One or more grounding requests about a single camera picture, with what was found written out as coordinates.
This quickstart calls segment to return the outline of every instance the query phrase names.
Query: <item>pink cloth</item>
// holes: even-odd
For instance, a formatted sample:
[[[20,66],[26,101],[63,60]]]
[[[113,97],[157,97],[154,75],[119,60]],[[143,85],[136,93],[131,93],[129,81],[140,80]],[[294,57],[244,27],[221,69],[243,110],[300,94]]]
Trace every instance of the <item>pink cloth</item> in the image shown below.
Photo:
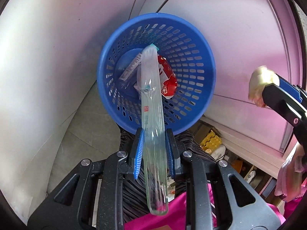
[[[208,185],[209,197],[211,203],[214,203],[211,185]],[[278,208],[268,204],[277,214],[281,224],[285,222],[285,218],[280,214]],[[172,200],[168,204],[168,213],[163,216],[155,216],[152,214],[144,215],[135,220],[125,223],[125,230],[152,230],[168,225],[172,230],[185,230],[185,213],[186,213],[186,193]],[[217,226],[216,218],[212,217],[213,226]]]
[[[293,211],[296,209],[297,205],[300,203],[301,199],[303,197],[299,197],[295,200],[291,200],[289,202],[285,202],[285,212],[284,217],[288,219],[288,217],[293,213]]]

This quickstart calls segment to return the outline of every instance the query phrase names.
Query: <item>yellow egg carton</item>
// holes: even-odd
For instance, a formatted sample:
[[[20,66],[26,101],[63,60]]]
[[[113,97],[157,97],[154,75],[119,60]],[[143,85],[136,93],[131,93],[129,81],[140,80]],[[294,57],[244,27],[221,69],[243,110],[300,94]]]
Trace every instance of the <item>yellow egg carton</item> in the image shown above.
[[[211,130],[207,136],[202,140],[200,146],[208,154],[211,154],[222,143],[220,137],[218,137],[213,130]]]

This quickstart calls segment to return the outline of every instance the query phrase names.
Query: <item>black pleated fabric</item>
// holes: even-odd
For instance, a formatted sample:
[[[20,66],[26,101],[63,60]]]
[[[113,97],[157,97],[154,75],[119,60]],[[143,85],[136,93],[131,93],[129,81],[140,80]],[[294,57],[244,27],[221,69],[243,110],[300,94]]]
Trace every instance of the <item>black pleated fabric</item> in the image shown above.
[[[122,150],[124,145],[129,141],[132,142],[135,135],[120,128],[121,137],[119,150]],[[182,142],[186,149],[191,151],[193,154],[198,155],[203,160],[215,162],[215,160],[205,153],[200,146],[193,140],[193,135],[184,131],[175,136],[176,141]],[[176,182],[175,185],[176,193],[175,196],[180,195],[186,191],[185,182]],[[141,164],[140,174],[137,180],[134,181],[123,181],[123,218],[125,222],[129,222],[133,219],[139,218],[149,213],[146,198],[145,189],[145,176],[143,162]]]

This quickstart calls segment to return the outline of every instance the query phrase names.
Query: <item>red snack package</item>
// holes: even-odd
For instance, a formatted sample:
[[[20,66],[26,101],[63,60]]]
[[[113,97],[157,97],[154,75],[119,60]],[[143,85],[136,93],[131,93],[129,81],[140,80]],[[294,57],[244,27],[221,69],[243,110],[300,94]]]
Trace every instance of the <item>red snack package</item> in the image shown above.
[[[158,62],[159,62],[161,94],[166,99],[170,99],[175,94],[177,88],[177,79],[174,72],[171,69],[171,66],[164,57],[158,55]]]

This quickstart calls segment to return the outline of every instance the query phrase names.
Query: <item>blue plastic basket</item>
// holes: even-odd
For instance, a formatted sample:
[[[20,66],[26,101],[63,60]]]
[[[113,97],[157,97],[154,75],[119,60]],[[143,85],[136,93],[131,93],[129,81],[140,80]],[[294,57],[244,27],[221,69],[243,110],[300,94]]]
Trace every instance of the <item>blue plastic basket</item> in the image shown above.
[[[123,129],[141,127],[141,101],[133,87],[119,90],[117,79],[149,44],[171,65],[178,82],[173,98],[162,97],[165,128],[179,134],[205,112],[215,86],[215,63],[204,36],[182,18],[150,13],[121,25],[106,42],[99,59],[97,82],[102,102]]]

